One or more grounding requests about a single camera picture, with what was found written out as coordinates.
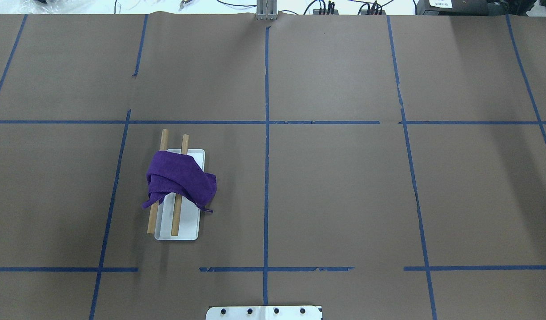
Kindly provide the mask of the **wooden rack bar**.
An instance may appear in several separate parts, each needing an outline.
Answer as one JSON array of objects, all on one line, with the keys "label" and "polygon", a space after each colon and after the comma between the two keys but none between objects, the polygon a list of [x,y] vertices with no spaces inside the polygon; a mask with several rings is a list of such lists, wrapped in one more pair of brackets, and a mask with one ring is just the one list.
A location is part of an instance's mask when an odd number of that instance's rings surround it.
[{"label": "wooden rack bar", "polygon": [[[189,148],[189,135],[182,135],[182,142],[180,148],[180,154],[187,155]],[[172,216],[172,226],[171,226],[171,235],[179,235],[180,219],[181,219],[181,206],[182,206],[182,196],[178,193],[175,193],[175,202],[173,207],[173,216]]]},{"label": "wooden rack bar", "polygon": [[[163,129],[161,132],[161,143],[159,146],[160,151],[167,150],[168,136],[169,136],[168,129]],[[150,206],[147,234],[153,234],[155,232],[155,228],[157,225],[157,213],[159,208],[159,202],[160,202],[159,200],[155,200],[155,202]]]}]

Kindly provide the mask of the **right wooden rack bar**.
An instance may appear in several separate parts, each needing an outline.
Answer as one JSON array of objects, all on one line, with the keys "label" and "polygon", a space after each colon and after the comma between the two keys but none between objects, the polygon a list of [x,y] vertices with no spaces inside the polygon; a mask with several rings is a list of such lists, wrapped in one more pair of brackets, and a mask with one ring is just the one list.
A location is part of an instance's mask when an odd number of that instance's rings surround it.
[{"label": "right wooden rack bar", "polygon": [[[182,142],[180,148],[180,154],[187,155],[189,148],[189,135],[182,135]],[[172,226],[171,226],[171,235],[179,235],[180,219],[181,219],[181,206],[182,206],[182,196],[178,193],[175,193],[175,202],[173,207],[173,216],[172,216]]]}]

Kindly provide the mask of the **black power strip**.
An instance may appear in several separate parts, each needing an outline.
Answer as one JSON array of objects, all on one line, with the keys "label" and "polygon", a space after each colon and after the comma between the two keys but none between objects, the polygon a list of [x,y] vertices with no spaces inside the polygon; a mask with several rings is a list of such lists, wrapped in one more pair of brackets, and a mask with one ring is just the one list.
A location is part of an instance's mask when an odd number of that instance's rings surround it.
[{"label": "black power strip", "polygon": [[334,16],[338,15],[338,9],[336,9],[336,2],[332,0],[317,0],[318,8],[309,7],[310,12],[316,16]]}]

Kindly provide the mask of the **purple towel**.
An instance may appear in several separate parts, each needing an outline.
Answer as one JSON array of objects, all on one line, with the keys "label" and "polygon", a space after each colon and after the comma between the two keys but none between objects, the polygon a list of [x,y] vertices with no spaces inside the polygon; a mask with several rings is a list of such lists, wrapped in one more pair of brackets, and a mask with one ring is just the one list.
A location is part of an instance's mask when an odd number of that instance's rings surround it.
[{"label": "purple towel", "polygon": [[146,172],[148,199],[143,209],[161,203],[171,194],[178,194],[194,203],[201,211],[212,213],[207,206],[217,192],[217,177],[206,173],[189,155],[157,151]]}]

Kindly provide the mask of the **black box with label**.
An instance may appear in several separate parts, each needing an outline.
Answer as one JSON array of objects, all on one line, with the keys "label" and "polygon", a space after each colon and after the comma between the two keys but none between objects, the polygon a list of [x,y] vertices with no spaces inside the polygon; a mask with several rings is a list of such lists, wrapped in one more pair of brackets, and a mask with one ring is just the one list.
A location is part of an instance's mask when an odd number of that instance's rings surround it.
[{"label": "black box with label", "polygon": [[531,8],[529,0],[418,0],[418,16],[522,16]]}]

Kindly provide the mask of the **white towel rack base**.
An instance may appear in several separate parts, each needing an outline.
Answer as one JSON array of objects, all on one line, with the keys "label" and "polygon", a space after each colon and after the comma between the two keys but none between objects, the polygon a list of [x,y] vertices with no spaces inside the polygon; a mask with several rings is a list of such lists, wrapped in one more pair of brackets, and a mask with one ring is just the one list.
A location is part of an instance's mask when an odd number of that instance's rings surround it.
[{"label": "white towel rack base", "polygon": [[[148,170],[149,183],[149,202],[158,204],[157,209],[157,224],[154,230],[154,237],[157,240],[179,240],[190,241],[196,240],[199,233],[199,223],[201,211],[211,201],[211,197],[215,193],[215,178],[204,172],[205,152],[202,149],[194,148],[188,150],[188,156],[191,160],[186,160],[186,156],[181,153],[179,148],[169,148],[165,150],[166,155],[163,156],[161,151],[158,151],[151,166]],[[173,235],[172,226],[175,210],[175,196],[173,192],[177,184],[173,180],[177,180],[177,174],[172,173],[174,165],[170,164],[170,160],[174,160],[179,168],[180,179],[185,179],[186,173],[194,172],[194,163],[200,169],[200,174],[196,176],[196,181],[192,182],[189,190],[189,195],[182,197],[180,208],[179,232]]]}]

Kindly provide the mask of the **grey aluminium frame post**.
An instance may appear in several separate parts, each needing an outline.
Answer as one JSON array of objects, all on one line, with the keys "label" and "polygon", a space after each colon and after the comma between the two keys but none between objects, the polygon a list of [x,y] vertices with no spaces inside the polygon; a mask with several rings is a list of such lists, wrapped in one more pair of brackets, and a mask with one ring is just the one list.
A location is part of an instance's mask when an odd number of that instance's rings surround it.
[{"label": "grey aluminium frame post", "polygon": [[277,20],[278,9],[277,0],[257,0],[256,1],[256,19],[257,20]]}]

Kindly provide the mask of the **left wooden rack bar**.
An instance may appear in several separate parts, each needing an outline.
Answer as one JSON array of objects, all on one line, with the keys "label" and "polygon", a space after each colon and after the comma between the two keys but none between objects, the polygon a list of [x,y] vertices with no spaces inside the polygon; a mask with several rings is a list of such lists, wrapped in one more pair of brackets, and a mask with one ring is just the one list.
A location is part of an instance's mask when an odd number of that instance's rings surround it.
[{"label": "left wooden rack bar", "polygon": [[[161,132],[161,143],[159,146],[160,151],[167,150],[168,136],[169,136],[168,129],[163,129]],[[150,206],[147,234],[153,234],[155,232],[155,228],[157,225],[157,213],[159,208],[159,202],[160,202],[159,200],[155,200],[155,202]]]}]

